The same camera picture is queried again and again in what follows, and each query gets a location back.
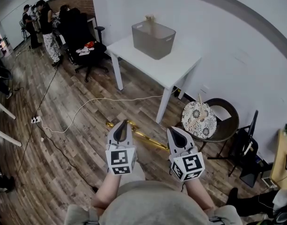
black and white marker cube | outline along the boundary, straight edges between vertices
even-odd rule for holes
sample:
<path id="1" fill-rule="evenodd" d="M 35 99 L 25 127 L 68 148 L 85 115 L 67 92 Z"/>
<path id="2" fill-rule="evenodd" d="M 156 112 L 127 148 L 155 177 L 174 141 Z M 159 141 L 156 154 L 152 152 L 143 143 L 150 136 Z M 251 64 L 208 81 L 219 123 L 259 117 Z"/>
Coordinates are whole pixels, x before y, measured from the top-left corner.
<path id="1" fill-rule="evenodd" d="M 205 169 L 201 152 L 173 158 L 171 169 L 180 179 L 187 181 L 201 176 Z"/>
<path id="2" fill-rule="evenodd" d="M 135 148 L 107 150 L 106 157 L 109 170 L 114 175 L 132 173 L 136 156 Z"/>

wall outlet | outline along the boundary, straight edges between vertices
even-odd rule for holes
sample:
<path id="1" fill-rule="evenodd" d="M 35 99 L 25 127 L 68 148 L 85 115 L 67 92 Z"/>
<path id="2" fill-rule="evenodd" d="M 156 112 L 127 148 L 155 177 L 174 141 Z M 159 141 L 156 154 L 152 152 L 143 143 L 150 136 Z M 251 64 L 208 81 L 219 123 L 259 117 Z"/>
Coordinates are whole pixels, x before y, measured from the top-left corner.
<path id="1" fill-rule="evenodd" d="M 209 88 L 206 85 L 203 85 L 200 90 L 202 90 L 206 94 L 209 92 Z"/>
<path id="2" fill-rule="evenodd" d="M 41 117 L 32 118 L 31 123 L 38 123 L 41 121 Z"/>

power strip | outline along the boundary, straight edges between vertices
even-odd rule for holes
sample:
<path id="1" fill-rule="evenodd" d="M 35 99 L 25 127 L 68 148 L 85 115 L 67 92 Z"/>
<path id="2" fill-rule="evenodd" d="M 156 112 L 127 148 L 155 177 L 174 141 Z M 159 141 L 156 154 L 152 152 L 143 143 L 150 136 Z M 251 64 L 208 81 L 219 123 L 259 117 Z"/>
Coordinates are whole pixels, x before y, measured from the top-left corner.
<path id="1" fill-rule="evenodd" d="M 41 117 L 32 118 L 31 123 L 38 123 L 41 122 Z"/>

white cable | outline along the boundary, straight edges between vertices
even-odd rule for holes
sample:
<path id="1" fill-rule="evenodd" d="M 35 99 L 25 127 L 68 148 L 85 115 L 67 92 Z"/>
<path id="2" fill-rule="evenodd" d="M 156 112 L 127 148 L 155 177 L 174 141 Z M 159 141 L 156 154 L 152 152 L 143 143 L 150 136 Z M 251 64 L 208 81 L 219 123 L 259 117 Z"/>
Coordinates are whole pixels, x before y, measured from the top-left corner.
<path id="1" fill-rule="evenodd" d="M 135 100 L 143 100 L 143 99 L 148 99 L 148 98 L 160 98 L 160 97 L 163 97 L 163 95 L 160 95 L 160 96 L 151 96 L 151 97 L 143 97 L 143 98 L 135 98 L 135 99 L 110 99 L 110 98 L 106 98 L 106 97 L 102 97 L 102 98 L 93 98 L 93 99 L 91 99 L 91 100 L 88 100 L 86 103 L 84 103 L 79 109 L 78 109 L 78 111 L 76 112 L 76 114 L 74 115 L 74 118 L 73 118 L 73 120 L 72 120 L 72 123 L 67 127 L 67 129 L 64 131 L 64 132 L 58 132 L 58 131 L 53 131 L 53 130 L 51 130 L 49 127 L 44 127 L 44 124 L 43 124 L 43 121 L 42 121 L 42 119 L 41 119 L 41 126 L 42 126 L 42 128 L 45 128 L 45 129 L 48 129 L 48 130 L 50 130 L 51 132 L 53 132 L 53 133 L 65 133 L 71 126 L 72 126 L 72 124 L 74 123 L 74 119 L 75 119 L 75 117 L 77 116 L 77 114 L 78 114 L 78 112 L 81 110 L 81 108 L 83 107 L 83 106 L 85 106 L 87 103 L 89 103 L 89 102 L 91 102 L 91 101 L 93 101 L 93 100 L 110 100 L 110 101 L 114 101 L 114 102 L 118 102 L 118 101 L 135 101 Z"/>

table top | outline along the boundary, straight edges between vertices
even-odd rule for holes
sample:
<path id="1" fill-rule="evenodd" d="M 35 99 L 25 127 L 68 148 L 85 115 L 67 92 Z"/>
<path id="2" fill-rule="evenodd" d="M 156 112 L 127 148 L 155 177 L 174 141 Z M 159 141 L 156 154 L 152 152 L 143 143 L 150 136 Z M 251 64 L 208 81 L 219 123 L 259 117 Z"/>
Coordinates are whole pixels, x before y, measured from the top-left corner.
<path id="1" fill-rule="evenodd" d="M 287 137 L 283 130 L 279 130 L 278 150 L 273 163 L 270 179 L 281 189 L 287 189 Z"/>
<path id="2" fill-rule="evenodd" d="M 194 45 L 188 47 L 175 41 L 170 54 L 155 60 L 134 48 L 132 35 L 111 44 L 107 49 L 167 89 L 171 89 L 201 59 L 201 56 L 194 52 Z"/>

